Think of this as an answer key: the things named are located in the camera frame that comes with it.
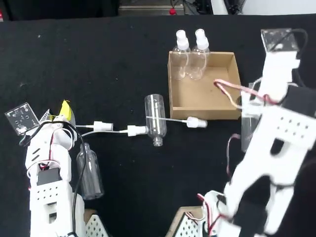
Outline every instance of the empty bottle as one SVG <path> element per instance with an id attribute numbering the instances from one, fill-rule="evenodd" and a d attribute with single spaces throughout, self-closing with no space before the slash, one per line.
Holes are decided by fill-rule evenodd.
<path id="1" fill-rule="evenodd" d="M 182 79 L 188 73 L 189 65 L 189 41 L 184 30 L 178 30 L 176 33 L 177 45 L 173 49 L 172 55 L 172 78 Z"/>
<path id="2" fill-rule="evenodd" d="M 209 55 L 208 39 L 203 29 L 196 31 L 197 45 L 193 48 L 190 59 L 190 78 L 199 80 L 203 77 Z"/>
<path id="3" fill-rule="evenodd" d="M 148 95 L 145 97 L 146 125 L 148 136 L 153 139 L 155 147 L 162 146 L 162 138 L 167 133 L 166 118 L 164 112 L 163 97 L 159 94 Z"/>
<path id="4" fill-rule="evenodd" d="M 88 143 L 84 144 L 84 149 L 86 152 L 86 165 L 81 181 L 81 195 L 84 200 L 92 200 L 100 198 L 104 194 L 104 190 L 97 155 L 93 150 L 90 150 Z M 82 146 L 80 146 L 80 152 L 77 155 L 79 174 L 82 171 L 83 162 L 83 150 Z"/>

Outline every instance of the brown cardboard box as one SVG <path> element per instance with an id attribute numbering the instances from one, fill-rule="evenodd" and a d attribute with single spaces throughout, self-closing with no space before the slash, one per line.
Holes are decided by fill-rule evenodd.
<path id="1" fill-rule="evenodd" d="M 186 119 L 189 116 L 199 119 L 238 119 L 240 111 L 231 105 L 229 99 L 213 82 L 223 79 L 240 85 L 237 63 L 232 52 L 211 52 L 208 65 L 200 80 L 188 76 L 182 80 L 172 79 L 173 67 L 177 65 L 173 52 L 169 53 L 169 102 L 170 117 Z M 240 91 L 226 87 L 236 101 Z"/>

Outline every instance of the black background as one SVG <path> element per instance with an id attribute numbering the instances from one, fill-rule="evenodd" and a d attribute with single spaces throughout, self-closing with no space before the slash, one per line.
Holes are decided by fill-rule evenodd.
<path id="1" fill-rule="evenodd" d="M 169 114 L 167 56 L 175 32 L 184 29 L 194 46 L 195 29 L 204 28 L 211 51 L 236 55 L 241 83 L 262 73 L 260 29 L 304 28 L 309 33 L 300 74 L 316 87 L 316 15 L 178 16 L 42 20 L 0 24 L 0 111 L 29 102 L 40 117 L 71 102 L 77 124 L 113 122 L 116 129 L 145 125 L 144 97 L 160 93 Z M 210 121 L 207 129 L 168 123 L 160 148 L 146 136 L 98 134 L 86 138 L 99 158 L 105 195 L 86 202 L 98 210 L 115 236 L 164 236 L 180 206 L 200 205 L 197 193 L 222 191 L 226 182 L 226 143 L 240 132 L 238 121 Z M 1 236 L 27 236 L 30 227 L 26 150 L 5 116 L 0 116 Z M 232 164 L 242 159 L 232 142 Z M 73 160 L 78 146 L 71 151 Z M 73 169 L 73 180 L 77 171 Z M 316 179 L 313 166 L 298 185 L 278 236 L 314 230 Z"/>

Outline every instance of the yellow object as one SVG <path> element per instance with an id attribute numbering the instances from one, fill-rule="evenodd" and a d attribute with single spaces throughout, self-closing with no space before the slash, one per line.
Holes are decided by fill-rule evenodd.
<path id="1" fill-rule="evenodd" d="M 68 121 L 71 120 L 71 108 L 66 100 L 63 101 L 59 115 L 64 115 Z"/>

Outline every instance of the wire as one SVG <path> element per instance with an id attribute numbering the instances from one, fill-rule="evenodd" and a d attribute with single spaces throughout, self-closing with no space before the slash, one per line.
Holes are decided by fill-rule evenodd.
<path id="1" fill-rule="evenodd" d="M 175 5 L 179 2 L 180 0 L 176 0 L 174 4 L 172 4 L 173 0 L 170 0 L 170 5 L 174 9 Z"/>
<path id="2" fill-rule="evenodd" d="M 59 128 L 59 129 L 61 129 L 61 130 L 63 130 L 63 131 L 65 131 L 65 132 L 67 132 L 68 134 L 69 134 L 69 136 L 70 136 L 70 140 L 71 140 L 71 145 L 70 145 L 70 147 L 67 149 L 68 151 L 73 147 L 73 141 L 74 141 L 74 137 L 73 137 L 73 134 L 71 133 L 71 131 L 69 131 L 68 129 L 65 129 L 65 128 L 63 128 L 63 127 L 61 127 L 61 128 Z"/>
<path id="3" fill-rule="evenodd" d="M 204 216 L 204 215 L 203 215 L 202 218 L 200 218 L 200 219 L 195 218 L 195 217 L 193 216 L 193 214 L 192 214 L 191 212 L 189 212 L 189 211 L 186 211 L 185 214 L 186 214 L 186 216 L 187 216 L 190 220 L 193 220 L 193 221 L 202 221 L 202 220 L 205 219 L 205 216 Z"/>
<path id="4" fill-rule="evenodd" d="M 226 218 L 226 216 L 225 216 L 225 215 L 223 215 L 223 214 L 219 214 L 219 215 L 216 217 L 215 221 L 214 221 L 214 222 L 210 225 L 210 227 L 208 228 L 208 232 L 209 232 L 209 234 L 211 234 L 211 233 L 212 233 L 212 230 L 213 230 L 213 228 L 214 228 L 214 226 L 215 226 L 216 222 L 217 222 L 217 221 L 218 221 L 218 219 L 219 219 L 219 218 L 221 218 L 221 217 Z"/>
<path id="5" fill-rule="evenodd" d="M 229 167 L 229 162 L 230 162 L 229 147 L 230 147 L 231 140 L 233 140 L 233 139 L 240 139 L 240 135 L 234 133 L 234 134 L 228 139 L 228 142 L 227 142 L 227 147 L 226 147 L 226 157 L 227 157 L 226 173 L 227 173 L 227 175 L 228 175 L 229 183 L 231 183 L 231 180 L 232 180 L 232 176 L 231 176 L 231 172 L 230 172 L 230 167 Z"/>
<path id="6" fill-rule="evenodd" d="M 45 124 L 49 124 L 49 123 L 61 123 L 63 125 L 67 125 L 70 128 L 72 128 L 77 133 L 77 135 L 78 135 L 78 137 L 80 139 L 81 146 L 82 146 L 83 165 L 82 165 L 82 170 L 81 170 L 81 173 L 79 175 L 77 184 L 75 186 L 74 200 L 73 200 L 73 207 L 72 207 L 73 232 L 76 233 L 76 202 L 77 202 L 77 195 L 78 195 L 78 190 L 79 190 L 80 183 L 82 181 L 83 172 L 84 172 L 84 169 L 85 169 L 85 166 L 86 166 L 86 150 L 84 148 L 84 141 L 83 141 L 82 136 L 80 135 L 80 133 L 78 132 L 76 127 L 73 126 L 71 123 L 68 123 L 68 122 L 65 122 L 65 121 L 45 121 L 45 122 L 41 123 L 40 126 L 38 126 L 38 128 L 35 130 L 35 132 L 28 139 L 24 139 L 24 141 L 21 143 L 21 145 L 24 146 L 24 147 L 29 145 L 31 140 L 36 136 L 36 134 L 38 134 L 38 132 L 43 128 L 43 126 Z"/>
<path id="7" fill-rule="evenodd" d="M 295 80 L 302 86 L 302 87 L 306 87 L 305 83 L 303 82 L 298 69 L 294 69 L 294 75 L 295 75 Z"/>
<path id="8" fill-rule="evenodd" d="M 93 134 L 93 133 L 99 133 L 99 132 L 107 132 L 107 133 L 127 133 L 127 130 L 122 130 L 122 131 L 112 131 L 112 130 L 109 130 L 109 131 L 91 131 L 91 132 L 87 132 L 87 133 L 84 133 L 82 135 L 82 137 L 85 137 L 87 135 L 90 135 L 90 134 Z"/>
<path id="9" fill-rule="evenodd" d="M 251 88 L 248 88 L 248 87 L 245 87 L 245 86 L 242 86 L 242 85 L 236 85 L 236 84 L 233 84 L 233 83 L 230 83 L 228 81 L 225 81 L 225 80 L 222 80 L 222 79 L 215 79 L 214 80 L 214 85 L 216 87 L 218 87 L 230 100 L 231 104 L 237 108 L 237 109 L 242 109 L 242 106 L 236 104 L 236 102 L 233 100 L 232 96 L 230 95 L 230 93 L 223 87 L 224 85 L 227 86 L 227 87 L 230 87 L 230 88 L 233 88 L 233 89 L 237 89 L 237 90 L 241 90 L 241 91 L 244 91 L 244 92 L 247 92 L 247 93 L 250 93 L 252 95 L 255 95 L 256 97 L 260 98 L 261 100 L 263 101 L 266 101 L 270 104 L 277 104 L 276 101 L 273 101 L 269 95 L 259 95 L 258 92 L 256 90 L 253 90 Z"/>
<path id="10" fill-rule="evenodd" d="M 26 133 L 23 134 L 22 139 L 19 141 L 19 146 L 21 146 L 21 144 L 24 142 L 25 139 L 26 139 Z"/>
<path id="11" fill-rule="evenodd" d="M 148 119 L 160 119 L 160 120 L 174 121 L 174 122 L 187 122 L 186 120 L 174 119 L 174 118 L 160 118 L 160 117 L 152 117 L 152 116 L 146 116 L 146 118 L 148 118 Z"/>
<path id="12" fill-rule="evenodd" d="M 187 8 L 190 10 L 190 12 L 193 14 L 193 15 L 196 15 L 196 13 L 189 7 L 189 2 L 187 2 L 186 0 L 183 0 L 183 11 L 184 11 L 184 14 L 186 15 L 186 10 L 185 10 L 185 6 L 187 6 Z"/>
<path id="13" fill-rule="evenodd" d="M 54 159 L 44 159 L 44 160 L 38 160 L 38 161 L 35 161 L 34 163 L 32 163 L 26 170 L 26 175 L 28 176 L 28 178 L 30 179 L 31 178 L 31 175 L 30 175 L 30 168 L 33 167 L 33 165 L 35 164 L 40 164 L 40 163 L 43 163 L 43 162 L 52 162 L 52 163 L 55 163 L 57 164 L 59 167 L 60 167 L 60 163 Z"/>
<path id="14" fill-rule="evenodd" d="M 282 43 L 282 41 L 284 41 L 290 34 L 293 33 L 302 33 L 304 36 L 304 44 L 302 46 L 302 48 L 299 50 L 299 52 L 297 53 L 297 59 L 301 59 L 302 54 L 304 53 L 306 47 L 307 47 L 307 43 L 308 43 L 308 34 L 306 32 L 306 30 L 301 29 L 301 28 L 297 28 L 297 29 L 291 29 L 288 33 L 286 33 L 282 38 L 280 38 L 270 49 L 270 51 L 274 51 L 276 49 L 276 47 Z"/>
<path id="15" fill-rule="evenodd" d="M 257 83 L 261 82 L 261 81 L 262 81 L 262 78 L 256 79 L 256 80 L 253 82 L 253 84 L 252 84 L 252 88 L 251 88 L 251 89 L 253 89 L 253 90 L 254 90 L 255 85 L 256 85 Z"/>
<path id="16" fill-rule="evenodd" d="M 87 127 L 87 126 L 93 126 L 93 125 L 76 125 L 76 127 Z"/>
<path id="17" fill-rule="evenodd" d="M 203 203 L 205 203 L 206 210 L 207 210 L 207 229 L 209 229 L 210 228 L 210 223 L 211 223 L 211 218 L 212 218 L 211 209 L 210 209 L 207 201 L 205 201 L 205 197 L 202 194 L 197 194 L 197 197 L 198 197 L 198 199 L 203 201 Z"/>

